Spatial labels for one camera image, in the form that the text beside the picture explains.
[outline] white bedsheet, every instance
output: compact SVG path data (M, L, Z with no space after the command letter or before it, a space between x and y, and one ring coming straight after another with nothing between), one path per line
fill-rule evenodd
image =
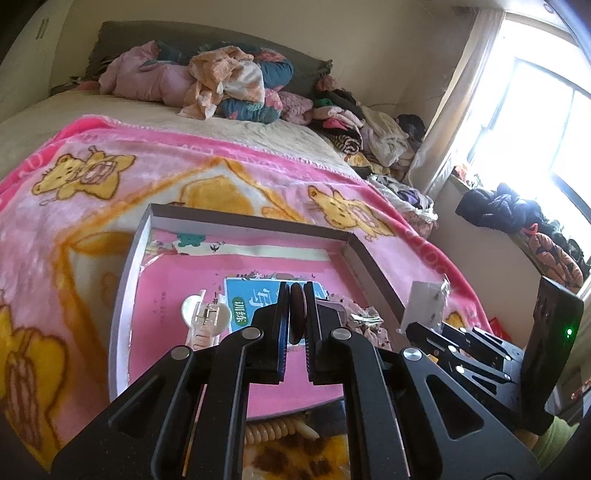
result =
M90 91L69 91L52 96L0 124L0 179L63 127L91 113L129 124L228 140L278 155L305 158L355 176L335 149L309 128L283 120L269 125L225 118L201 121L178 116L177 112L178 109L158 103L97 95Z

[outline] white curtain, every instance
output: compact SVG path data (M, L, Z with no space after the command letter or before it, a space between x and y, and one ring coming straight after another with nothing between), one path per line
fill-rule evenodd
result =
M478 12L452 81L408 171L406 181L431 198L437 196L453 170L450 155L453 141L466 117L504 19L503 10L483 8Z

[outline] blue book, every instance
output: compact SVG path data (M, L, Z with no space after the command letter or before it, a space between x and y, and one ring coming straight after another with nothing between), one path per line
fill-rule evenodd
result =
M288 285L299 283L304 285L306 280L279 280L274 278L226 278L224 287L228 306L232 311L230 331L235 332L252 322L255 311L261 307L277 303L279 284L284 281ZM326 290L318 282L314 284L314 295L325 299Z

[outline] printed cartoon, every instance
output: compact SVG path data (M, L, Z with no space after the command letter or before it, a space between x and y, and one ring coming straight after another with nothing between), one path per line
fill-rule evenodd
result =
M51 414L64 380L66 348L36 328L13 328L0 290L0 408L29 452L49 469L60 449Z
M132 166L135 156L107 155L94 146L89 150L91 155L88 160L81 160L70 154L58 158L56 166L45 172L42 181L33 186L33 195L56 190L54 200L67 200L76 192L87 193L102 200L112 198L119 186L119 172Z
M390 227L378 220L368 206L359 200L347 200L337 190L332 190L332 195L328 195L313 185L308 187L308 196L323 211L324 218L334 228L348 230L359 227L368 241L378 235L395 236Z

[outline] bright window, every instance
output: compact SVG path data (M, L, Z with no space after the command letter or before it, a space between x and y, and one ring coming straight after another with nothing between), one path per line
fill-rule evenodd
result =
M573 44L505 21L460 135L470 173L536 200L591 255L591 68Z

